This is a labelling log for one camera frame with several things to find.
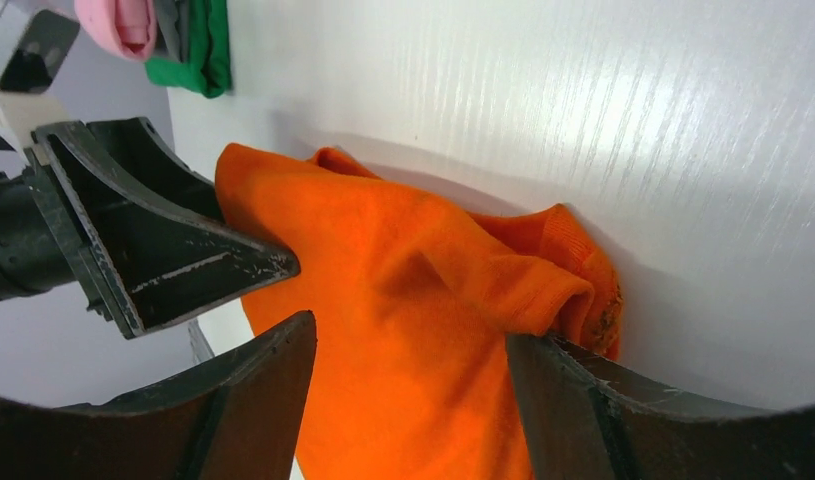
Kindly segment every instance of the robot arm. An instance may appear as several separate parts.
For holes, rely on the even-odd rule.
[[[0,300],[77,281],[88,308],[134,338],[298,273],[290,251],[224,224],[213,185],[146,119],[84,124],[39,93],[60,65],[43,75],[39,59],[61,60],[79,26],[28,5],[0,12],[0,32],[13,18],[26,26],[0,49],[36,59],[0,69],[0,150],[8,144],[28,164],[16,178],[0,173]],[[53,40],[38,41],[40,29]]]

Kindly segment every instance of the gray cloth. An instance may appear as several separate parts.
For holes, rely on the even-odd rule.
[[[175,63],[189,59],[189,0],[154,0],[157,44],[153,57]]]

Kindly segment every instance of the black plastic part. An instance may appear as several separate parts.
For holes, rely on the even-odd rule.
[[[27,25],[21,45],[1,74],[3,92],[43,93],[53,83],[80,24],[51,10],[39,10]]]
[[[815,478],[815,406],[694,395],[554,336],[507,353],[538,480]]]
[[[106,405],[0,398],[0,479],[286,480],[315,351],[303,312]]]
[[[46,292],[74,275],[27,185],[0,183],[0,300]]]
[[[146,119],[35,133],[24,182],[86,296],[126,338],[299,272],[288,249],[228,228],[213,185]]]

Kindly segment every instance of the orange fabric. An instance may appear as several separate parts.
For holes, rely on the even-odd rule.
[[[469,214],[334,149],[300,162],[231,145],[216,188],[230,225],[301,261],[242,303],[255,334],[316,315],[308,480],[532,478],[505,334],[618,353],[616,275],[563,206]]]

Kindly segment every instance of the white panel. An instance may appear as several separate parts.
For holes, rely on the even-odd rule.
[[[569,203],[624,279],[626,365],[815,400],[815,0],[229,3],[236,93],[171,95],[196,168],[338,144],[481,211]]]

